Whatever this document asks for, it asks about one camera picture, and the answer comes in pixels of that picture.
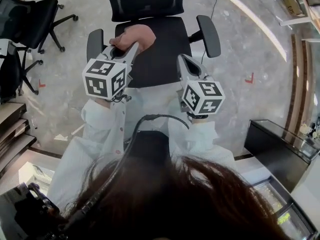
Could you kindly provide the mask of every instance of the chair seat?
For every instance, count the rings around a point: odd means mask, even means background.
[[[33,4],[28,17],[29,24],[20,43],[31,49],[37,48],[54,22],[57,10],[58,0],[42,0]]]
[[[177,58],[191,56],[185,24],[180,17],[153,17],[122,23],[116,26],[115,36],[135,24],[149,26],[156,36],[154,44],[139,54],[130,73],[130,88],[144,88],[179,82]]]

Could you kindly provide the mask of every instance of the white sleeve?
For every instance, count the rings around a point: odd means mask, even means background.
[[[81,116],[85,121],[83,137],[71,140],[47,193],[61,211],[80,194],[87,169],[101,155],[111,128],[116,124],[115,112],[91,99],[83,107]]]
[[[236,169],[235,159],[231,151],[213,144],[218,138],[215,122],[189,123],[188,130],[180,122],[169,119],[169,144],[171,157],[196,156]]]
[[[114,110],[89,99],[84,105],[81,117],[85,121],[83,139],[96,143],[105,143],[110,130],[116,123]]]

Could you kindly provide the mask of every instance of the red tape mark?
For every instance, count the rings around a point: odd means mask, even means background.
[[[42,87],[46,87],[46,85],[45,84],[41,84],[40,83],[40,79],[39,79],[39,88],[42,88]]]
[[[248,83],[248,84],[253,84],[253,83],[254,83],[254,73],[252,73],[252,75],[251,75],[251,80],[245,79],[244,81],[245,81],[246,83]]]

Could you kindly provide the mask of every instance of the black cable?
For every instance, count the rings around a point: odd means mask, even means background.
[[[215,0],[215,3],[213,5],[213,9],[212,9],[212,13],[211,13],[211,20],[212,20],[212,17],[214,16],[214,12],[215,12],[215,7],[216,7],[216,4],[217,4],[218,0]],[[201,64],[204,62],[204,56],[206,54],[206,49],[204,49],[204,53],[202,55],[202,59],[201,59]]]
[[[193,119],[206,119],[206,118],[209,117],[209,115],[207,115],[207,114],[195,115],[195,114],[193,114],[193,113],[191,113],[191,112],[187,112],[186,114],[187,114],[189,117],[193,118]]]
[[[113,181],[113,179],[115,178],[116,174],[119,172],[121,166],[124,164],[124,162],[126,161],[126,158],[128,157],[130,150],[133,146],[133,143],[135,142],[136,138],[137,138],[137,134],[138,134],[138,130],[140,125],[144,122],[144,121],[153,121],[157,118],[173,118],[178,120],[179,122],[183,123],[188,129],[189,126],[188,124],[183,121],[182,119],[173,116],[173,115],[168,115],[168,114],[147,114],[145,116],[143,116],[138,123],[135,125],[131,140],[128,144],[128,146],[126,147],[123,157],[122,159],[116,164],[113,172],[111,173],[110,177],[107,179],[107,181],[98,189],[97,192],[95,192],[95,194],[84,204],[84,206],[77,210],[73,216],[71,216],[70,220],[68,221],[67,225],[64,227],[63,229],[63,233],[66,235],[68,235],[68,231],[74,227],[77,227],[77,223],[82,221],[87,213],[95,206],[95,204],[100,200],[102,194],[106,191],[106,189],[109,187],[110,183]]]
[[[119,102],[121,102],[122,101],[122,99],[123,99],[124,97],[120,97],[120,99],[112,99],[112,102],[114,102],[114,103],[119,103]]]

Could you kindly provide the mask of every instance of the black mesh office chair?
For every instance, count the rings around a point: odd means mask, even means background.
[[[21,43],[27,48],[36,49],[38,47],[38,52],[43,54],[45,50],[42,47],[48,34],[50,34],[59,50],[64,52],[66,49],[60,45],[54,28],[69,19],[77,21],[79,17],[72,14],[55,21],[59,8],[63,8],[63,5],[59,5],[58,0],[42,0],[39,2],[0,0],[0,19],[2,19],[2,22],[13,21],[12,25],[15,26],[19,22],[19,26],[17,27],[19,28],[19,32],[14,33],[14,37],[10,37],[8,33],[3,33],[3,31],[0,31],[2,32],[0,33],[0,37],[9,37],[8,39],[15,43]]]
[[[115,36],[135,24],[149,26],[156,36],[153,46],[135,59],[130,73],[133,81],[129,87],[179,82],[177,57],[192,55],[190,43],[203,40],[209,58],[221,54],[217,30],[208,16],[197,17],[200,30],[188,37],[182,18],[174,16],[184,12],[183,0],[110,0],[110,3],[112,21],[125,22],[116,26]]]
[[[24,51],[22,63],[18,54],[19,51]],[[0,56],[0,59],[4,59],[0,67],[0,103],[15,98],[17,89],[19,90],[19,95],[21,95],[23,82],[34,94],[39,94],[39,91],[34,90],[28,81],[27,73],[37,64],[42,65],[44,62],[37,60],[26,68],[27,51],[26,47],[16,47],[9,43],[7,55]]]

